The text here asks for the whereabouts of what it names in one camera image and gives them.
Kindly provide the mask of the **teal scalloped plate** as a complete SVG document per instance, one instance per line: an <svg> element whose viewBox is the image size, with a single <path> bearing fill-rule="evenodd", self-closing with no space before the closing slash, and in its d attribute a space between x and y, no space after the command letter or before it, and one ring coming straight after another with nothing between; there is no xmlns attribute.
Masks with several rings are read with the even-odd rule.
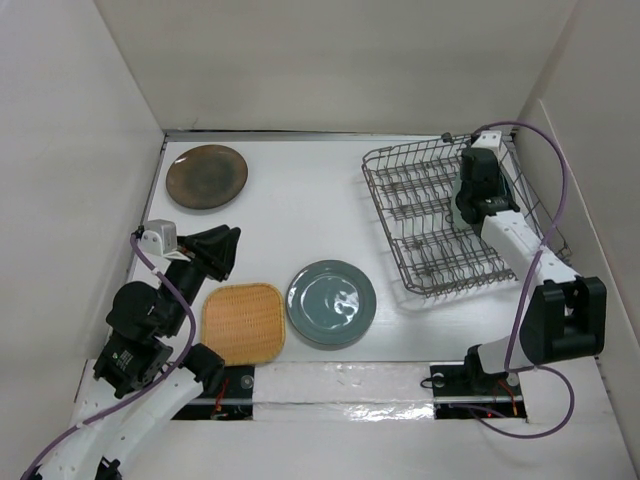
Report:
<svg viewBox="0 0 640 480"><path fill-rule="evenodd" d="M505 198L511 210L518 211L519 206L516 200L514 199L513 192L512 192L512 182L510 180L508 173L505 171L503 167L500 167L500 178L501 178L500 180L501 196Z"/></svg>

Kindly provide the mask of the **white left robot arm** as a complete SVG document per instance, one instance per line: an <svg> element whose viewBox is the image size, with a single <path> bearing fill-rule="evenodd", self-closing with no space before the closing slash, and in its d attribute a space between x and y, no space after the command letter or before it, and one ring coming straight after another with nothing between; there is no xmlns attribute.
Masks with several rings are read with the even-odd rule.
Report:
<svg viewBox="0 0 640 480"><path fill-rule="evenodd" d="M117 291L106 317L111 334L70 427L23 478L122 479L176 413L220 390L225 362L196 342L191 305L205 279L228 279L240 235L221 225L180 236L166 220L131 234L134 254L160 284L133 281Z"/></svg>

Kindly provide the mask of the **orange woven square tray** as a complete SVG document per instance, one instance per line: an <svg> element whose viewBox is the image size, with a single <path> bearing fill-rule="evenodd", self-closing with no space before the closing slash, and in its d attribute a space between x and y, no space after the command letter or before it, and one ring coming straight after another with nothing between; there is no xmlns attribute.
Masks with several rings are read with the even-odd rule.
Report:
<svg viewBox="0 0 640 480"><path fill-rule="evenodd" d="M286 338L281 293L267 283L216 289L202 308L200 338L228 366L273 361Z"/></svg>

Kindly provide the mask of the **light green plate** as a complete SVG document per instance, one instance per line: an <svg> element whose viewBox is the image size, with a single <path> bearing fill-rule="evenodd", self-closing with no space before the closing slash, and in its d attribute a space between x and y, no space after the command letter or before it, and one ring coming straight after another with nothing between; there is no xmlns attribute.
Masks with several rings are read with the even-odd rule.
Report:
<svg viewBox="0 0 640 480"><path fill-rule="evenodd" d="M452 221L456 229L463 231L469 230L472 226L462 217L460 208L457 205L458 194L454 193L451 198Z"/></svg>

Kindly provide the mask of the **grey blue round plate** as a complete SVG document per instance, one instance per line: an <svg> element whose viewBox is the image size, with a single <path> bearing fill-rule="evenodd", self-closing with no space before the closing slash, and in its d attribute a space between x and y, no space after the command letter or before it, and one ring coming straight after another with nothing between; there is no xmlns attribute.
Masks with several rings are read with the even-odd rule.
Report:
<svg viewBox="0 0 640 480"><path fill-rule="evenodd" d="M286 313L295 331L317 346L344 348L372 325L377 295L368 276L341 260L305 266L285 294Z"/></svg>

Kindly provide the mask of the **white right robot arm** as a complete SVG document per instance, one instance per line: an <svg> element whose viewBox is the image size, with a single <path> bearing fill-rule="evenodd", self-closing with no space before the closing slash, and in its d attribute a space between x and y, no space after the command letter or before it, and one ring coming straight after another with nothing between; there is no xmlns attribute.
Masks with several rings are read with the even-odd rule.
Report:
<svg viewBox="0 0 640 480"><path fill-rule="evenodd" d="M495 153L463 150L452 208L522 283L511 333L469 348L462 381L484 393L509 373L596 356L604 349L607 289L579 275L527 223Z"/></svg>

